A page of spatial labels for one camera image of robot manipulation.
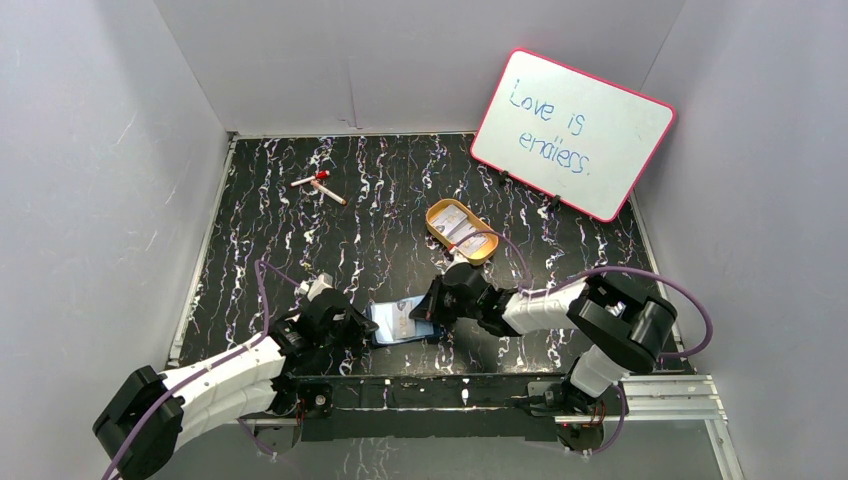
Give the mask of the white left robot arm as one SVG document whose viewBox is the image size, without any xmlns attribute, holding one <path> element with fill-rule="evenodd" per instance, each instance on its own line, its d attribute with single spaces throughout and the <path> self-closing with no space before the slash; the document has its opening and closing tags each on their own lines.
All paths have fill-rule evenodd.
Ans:
<svg viewBox="0 0 848 480">
<path fill-rule="evenodd" d="M 148 479 L 198 436 L 232 420 L 300 414 L 309 401 L 295 369 L 337 346 L 350 348 L 378 326 L 339 290 L 324 288 L 246 343 L 192 365 L 132 372 L 92 427 L 110 458 L 106 479 Z"/>
</svg>

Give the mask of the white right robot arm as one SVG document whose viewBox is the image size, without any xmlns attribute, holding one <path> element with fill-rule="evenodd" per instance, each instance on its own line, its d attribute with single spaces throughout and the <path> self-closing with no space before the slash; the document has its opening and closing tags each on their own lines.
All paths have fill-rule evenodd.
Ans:
<svg viewBox="0 0 848 480">
<path fill-rule="evenodd" d="M 601 267 L 559 288 L 521 291 L 496 287 L 480 269 L 459 263 L 431 282 L 410 316 L 442 327 L 471 319 L 497 337 L 580 331 L 592 345 L 566 375 L 560 394 L 571 411 L 587 414 L 610 386 L 654 370 L 676 321 L 673 305 L 633 281 L 637 273 Z"/>
</svg>

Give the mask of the blue leather card holder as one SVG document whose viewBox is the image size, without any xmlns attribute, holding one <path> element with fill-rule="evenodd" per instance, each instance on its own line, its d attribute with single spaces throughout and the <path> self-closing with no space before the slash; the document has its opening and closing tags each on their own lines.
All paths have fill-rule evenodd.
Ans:
<svg viewBox="0 0 848 480">
<path fill-rule="evenodd" d="M 373 333 L 372 343 L 376 346 L 391 346 L 416 340 L 439 339 L 445 329 L 433 323 L 414 320 L 411 312 L 424 299 L 423 295 L 412 296 L 391 302 L 371 303 L 366 317 L 378 329 Z"/>
</svg>

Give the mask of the silver credit card stack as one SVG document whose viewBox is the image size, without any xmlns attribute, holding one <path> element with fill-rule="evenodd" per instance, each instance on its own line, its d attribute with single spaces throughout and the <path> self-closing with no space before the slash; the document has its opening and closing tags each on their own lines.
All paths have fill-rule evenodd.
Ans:
<svg viewBox="0 0 848 480">
<path fill-rule="evenodd" d="M 439 211 L 431 224 L 450 244 L 456 245 L 463 255 L 474 255 L 487 243 L 485 235 L 475 235 L 479 229 L 471 223 L 469 215 L 455 204 L 449 204 Z"/>
</svg>

